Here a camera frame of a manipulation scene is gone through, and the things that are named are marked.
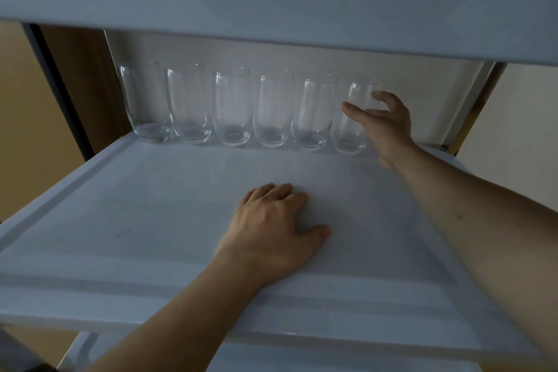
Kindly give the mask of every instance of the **hand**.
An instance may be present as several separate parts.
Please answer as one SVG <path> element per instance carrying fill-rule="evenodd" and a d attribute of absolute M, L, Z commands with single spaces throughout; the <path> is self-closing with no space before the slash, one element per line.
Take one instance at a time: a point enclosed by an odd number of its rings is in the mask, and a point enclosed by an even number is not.
<path fill-rule="evenodd" d="M 394 170 L 399 158 L 404 157 L 409 149 L 417 148 L 411 139 L 409 109 L 395 94 L 386 91 L 374 91 L 372 97 L 384 102 L 389 110 L 364 111 L 348 102 L 343 102 L 341 109 L 349 118 L 362 124 L 366 136 L 380 153 L 381 164 Z"/>
<path fill-rule="evenodd" d="M 299 269 L 331 235 L 329 225 L 295 232 L 295 213 L 308 200 L 291 184 L 270 183 L 246 193 L 221 239 L 215 258 L 246 264 L 263 286 Z"/>

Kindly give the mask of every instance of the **forearm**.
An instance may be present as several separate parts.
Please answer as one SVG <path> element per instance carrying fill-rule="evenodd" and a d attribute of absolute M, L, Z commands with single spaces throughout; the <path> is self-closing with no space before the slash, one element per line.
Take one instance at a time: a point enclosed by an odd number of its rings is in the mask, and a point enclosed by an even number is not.
<path fill-rule="evenodd" d="M 214 260 L 87 372 L 203 371 L 258 290 L 247 265 Z"/>
<path fill-rule="evenodd" d="M 478 284 L 558 361 L 558 213 L 418 148 L 395 165 Z"/>

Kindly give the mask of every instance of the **clear glass tumbler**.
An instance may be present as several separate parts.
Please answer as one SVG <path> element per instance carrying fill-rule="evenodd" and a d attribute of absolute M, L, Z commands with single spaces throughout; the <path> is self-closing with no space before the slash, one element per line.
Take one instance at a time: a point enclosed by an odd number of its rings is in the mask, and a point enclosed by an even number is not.
<path fill-rule="evenodd" d="M 250 70 L 220 69 L 213 75 L 213 125 L 223 144 L 240 146 L 252 134 Z"/>
<path fill-rule="evenodd" d="M 163 142 L 171 135 L 164 72 L 158 62 L 117 68 L 124 104 L 134 132 L 147 140 Z"/>
<path fill-rule="evenodd" d="M 211 135 L 211 103 L 205 90 L 204 67 L 187 65 L 181 70 L 165 69 L 172 127 L 176 135 L 192 144 Z"/>
<path fill-rule="evenodd" d="M 373 77 L 366 80 L 340 81 L 330 133 L 331 141 L 337 151 L 354 155 L 366 148 L 368 139 L 364 128 L 343 113 L 341 103 L 347 101 L 361 109 L 377 108 L 378 102 L 372 98 L 372 92 L 378 90 L 378 86 L 378 81 Z"/>
<path fill-rule="evenodd" d="M 328 141 L 336 84 L 329 74 L 297 79 L 292 137 L 302 150 L 319 150 Z"/>
<path fill-rule="evenodd" d="M 254 134 L 265 147 L 279 147 L 291 134 L 292 80 L 290 71 L 259 75 Z"/>

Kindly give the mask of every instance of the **person's left arm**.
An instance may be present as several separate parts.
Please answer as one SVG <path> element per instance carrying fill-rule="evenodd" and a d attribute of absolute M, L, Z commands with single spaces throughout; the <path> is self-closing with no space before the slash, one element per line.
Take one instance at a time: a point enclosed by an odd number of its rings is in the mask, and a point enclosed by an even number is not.
<path fill-rule="evenodd" d="M 87 372 L 204 371 L 256 292 L 299 269 L 331 235 L 327 225 L 295 232 L 308 195 L 291 191 L 248 192 L 206 269 Z"/>

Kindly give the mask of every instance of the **person's right arm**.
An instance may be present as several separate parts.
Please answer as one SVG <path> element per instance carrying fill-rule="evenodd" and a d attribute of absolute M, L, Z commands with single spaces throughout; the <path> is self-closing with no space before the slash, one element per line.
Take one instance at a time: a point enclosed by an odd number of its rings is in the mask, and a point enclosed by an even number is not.
<path fill-rule="evenodd" d="M 408 109 L 375 92 L 385 111 L 349 103 L 384 166 L 396 173 L 473 278 L 558 365 L 558 213 L 420 149 Z"/>

